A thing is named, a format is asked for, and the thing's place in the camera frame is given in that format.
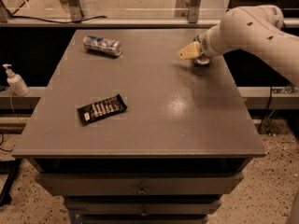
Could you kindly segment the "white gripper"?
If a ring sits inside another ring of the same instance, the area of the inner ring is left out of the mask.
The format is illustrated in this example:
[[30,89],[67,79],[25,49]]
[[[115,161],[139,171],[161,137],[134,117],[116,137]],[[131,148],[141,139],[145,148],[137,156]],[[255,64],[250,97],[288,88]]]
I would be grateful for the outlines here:
[[200,43],[194,41],[177,52],[180,60],[195,59],[203,52],[207,57],[222,55],[225,51],[225,43],[221,36],[220,26],[216,25],[203,32],[200,36]]

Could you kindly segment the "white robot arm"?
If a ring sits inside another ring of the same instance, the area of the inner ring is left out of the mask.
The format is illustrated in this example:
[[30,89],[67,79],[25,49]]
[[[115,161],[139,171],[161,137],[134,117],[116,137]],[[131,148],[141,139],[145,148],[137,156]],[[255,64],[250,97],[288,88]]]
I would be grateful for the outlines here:
[[[236,7],[220,23],[179,52],[181,58],[212,58],[242,49],[260,58],[292,84],[298,83],[299,41],[281,31],[276,6]],[[274,122],[274,135],[262,135],[266,156],[245,169],[241,186],[223,198],[224,205],[207,224],[298,224],[298,132],[292,121]]]

